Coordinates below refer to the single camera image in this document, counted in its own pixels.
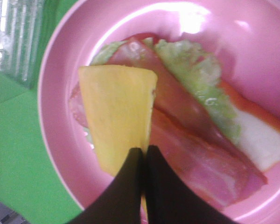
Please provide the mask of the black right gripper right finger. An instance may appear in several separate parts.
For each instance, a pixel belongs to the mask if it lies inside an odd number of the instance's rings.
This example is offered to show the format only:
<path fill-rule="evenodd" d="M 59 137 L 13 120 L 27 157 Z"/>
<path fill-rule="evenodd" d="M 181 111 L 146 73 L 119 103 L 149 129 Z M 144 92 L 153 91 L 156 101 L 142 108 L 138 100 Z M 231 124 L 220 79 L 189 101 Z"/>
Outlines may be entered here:
<path fill-rule="evenodd" d="M 190 190 L 157 146 L 146 155 L 146 202 L 150 224 L 235 224 Z"/>

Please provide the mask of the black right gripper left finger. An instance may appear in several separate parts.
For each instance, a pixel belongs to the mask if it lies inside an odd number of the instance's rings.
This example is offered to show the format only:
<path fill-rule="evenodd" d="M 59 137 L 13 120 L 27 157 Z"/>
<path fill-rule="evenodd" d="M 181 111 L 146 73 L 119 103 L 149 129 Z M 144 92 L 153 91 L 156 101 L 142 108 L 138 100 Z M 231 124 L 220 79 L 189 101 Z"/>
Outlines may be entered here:
<path fill-rule="evenodd" d="M 105 191 L 71 224 L 140 224 L 143 152 L 131 148 L 120 171 Z"/>

